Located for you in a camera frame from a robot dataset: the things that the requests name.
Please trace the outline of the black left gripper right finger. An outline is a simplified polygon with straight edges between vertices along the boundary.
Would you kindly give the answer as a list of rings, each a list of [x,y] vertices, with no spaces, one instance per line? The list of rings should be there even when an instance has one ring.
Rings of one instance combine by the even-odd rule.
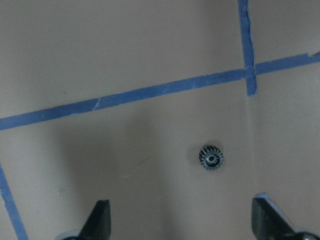
[[[319,235],[296,228],[268,197],[251,202],[251,230],[257,240],[318,240]]]

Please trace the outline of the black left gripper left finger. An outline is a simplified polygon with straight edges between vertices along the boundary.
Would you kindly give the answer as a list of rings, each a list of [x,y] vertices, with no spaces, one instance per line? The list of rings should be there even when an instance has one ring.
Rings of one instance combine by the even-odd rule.
[[[81,230],[61,233],[57,240],[109,240],[111,207],[109,200],[98,200]]]

